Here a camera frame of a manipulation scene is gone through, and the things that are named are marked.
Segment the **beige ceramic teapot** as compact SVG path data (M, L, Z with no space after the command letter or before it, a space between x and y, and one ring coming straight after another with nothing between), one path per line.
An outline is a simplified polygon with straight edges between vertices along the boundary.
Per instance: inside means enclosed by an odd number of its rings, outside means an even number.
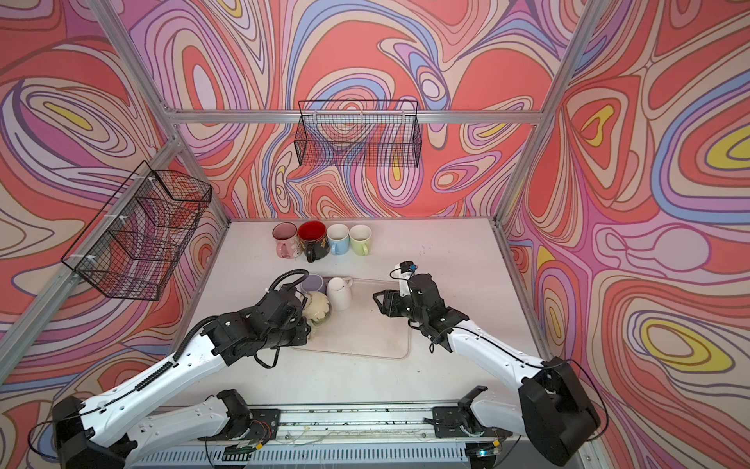
M305 305L303 315L309 327L308 338L312 339L316 331L327 323L331 315L331 306L328 297L321 292L312 291L304 294Z

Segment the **white mug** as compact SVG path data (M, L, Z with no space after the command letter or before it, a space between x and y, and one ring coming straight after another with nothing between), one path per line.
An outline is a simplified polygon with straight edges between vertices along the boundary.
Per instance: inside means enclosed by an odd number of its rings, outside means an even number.
M345 311L351 307L353 283L351 277L333 277L328 281L327 297L333 310Z

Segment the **purple mug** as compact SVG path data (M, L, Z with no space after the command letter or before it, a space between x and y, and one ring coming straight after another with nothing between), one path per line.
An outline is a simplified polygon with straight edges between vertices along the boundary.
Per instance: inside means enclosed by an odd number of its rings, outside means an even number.
M299 289L302 293L309 292L320 292L325 293L326 281L325 279L317 274L310 274L302 283L299 285Z

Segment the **green mug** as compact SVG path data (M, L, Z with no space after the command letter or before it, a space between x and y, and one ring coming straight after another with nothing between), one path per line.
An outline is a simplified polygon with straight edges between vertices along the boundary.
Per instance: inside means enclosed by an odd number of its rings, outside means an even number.
M350 248L357 256L371 253L372 230L366 225L355 225L349 230Z

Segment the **pink mug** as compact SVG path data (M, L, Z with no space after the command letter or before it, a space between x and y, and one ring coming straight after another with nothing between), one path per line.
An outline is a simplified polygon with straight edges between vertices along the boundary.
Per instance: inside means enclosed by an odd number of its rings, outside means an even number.
M275 252L282 259L295 259L301 255L297 226L290 222L277 224L273 228Z

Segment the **light blue mug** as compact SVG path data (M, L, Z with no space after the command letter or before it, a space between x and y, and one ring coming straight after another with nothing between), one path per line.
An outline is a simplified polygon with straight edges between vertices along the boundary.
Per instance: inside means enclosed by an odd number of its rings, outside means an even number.
M350 229L344 224L333 224L327 228L326 236L330 244L330 253L341 256L350 249Z

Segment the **black skull mug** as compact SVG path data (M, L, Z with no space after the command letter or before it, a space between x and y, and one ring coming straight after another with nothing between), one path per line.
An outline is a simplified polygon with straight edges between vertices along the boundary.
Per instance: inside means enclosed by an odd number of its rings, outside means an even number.
M330 253L326 226L320 221L308 221L298 229L298 238L309 263L325 258Z

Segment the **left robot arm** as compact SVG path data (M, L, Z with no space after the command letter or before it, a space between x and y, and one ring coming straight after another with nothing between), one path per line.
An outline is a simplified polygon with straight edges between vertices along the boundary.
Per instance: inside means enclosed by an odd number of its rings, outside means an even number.
M146 371L86 400L69 396L55 404L47 422L54 459L62 468L127 468L195 439L267 443L273 429L252 414L236 390L173 412L161 414L158 408L245 358L273 369L276 364L264 362L262 351L278 354L305 345L307 300L297 286L309 275L305 269L280 275L255 305L201 320L171 355Z

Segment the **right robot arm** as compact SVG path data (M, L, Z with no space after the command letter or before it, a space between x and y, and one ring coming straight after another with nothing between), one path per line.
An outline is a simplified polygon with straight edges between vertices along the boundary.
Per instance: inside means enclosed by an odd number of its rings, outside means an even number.
M602 420L568 360L523 353L480 328L463 312L448 306L429 274L398 279L400 288L372 295L380 313L405 318L433 347L474 363L515 390L519 404L509 406L469 394L469 414L485 428L527 437L550 463L563 467L596 439Z

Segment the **beige plastic tray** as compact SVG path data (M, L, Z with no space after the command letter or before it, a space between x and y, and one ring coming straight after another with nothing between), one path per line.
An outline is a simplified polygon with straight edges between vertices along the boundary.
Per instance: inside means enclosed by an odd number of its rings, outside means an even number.
M317 354L402 360L410 353L410 332L405 319L381 314L373 295L398 288L395 281L344 277L344 289L351 293L350 306L329 310L321 324L312 327L302 349Z

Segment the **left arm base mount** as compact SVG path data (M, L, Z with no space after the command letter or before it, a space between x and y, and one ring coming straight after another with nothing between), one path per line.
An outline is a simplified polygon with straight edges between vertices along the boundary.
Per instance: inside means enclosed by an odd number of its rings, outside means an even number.
M229 423L216 435L199 437L199 441L249 441L267 443L277 437L281 410L250 408L245 414L233 414Z

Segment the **aluminium front rail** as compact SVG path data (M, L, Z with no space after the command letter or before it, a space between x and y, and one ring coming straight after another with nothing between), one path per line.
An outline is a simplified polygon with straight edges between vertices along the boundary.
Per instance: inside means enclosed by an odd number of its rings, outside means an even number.
M468 408L467 399L446 406ZM326 440L396 441L437 438L423 419L432 415L428 405L324 406L281 410L279 431L273 441ZM211 397L188 408L156 415L138 415L130 406L98 412L87 428L96 431L106 446L123 436L137 442L138 448L171 448L199 437L218 434L233 414L250 408L236 396ZM445 438L479 440L488 438Z

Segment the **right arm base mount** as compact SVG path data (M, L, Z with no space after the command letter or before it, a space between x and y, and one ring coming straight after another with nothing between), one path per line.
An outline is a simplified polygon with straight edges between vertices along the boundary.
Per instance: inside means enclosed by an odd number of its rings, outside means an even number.
M437 438L489 438L501 441L512 433L496 427L481 424L468 408L462 406L434 406L432 415L423 421L432 426Z

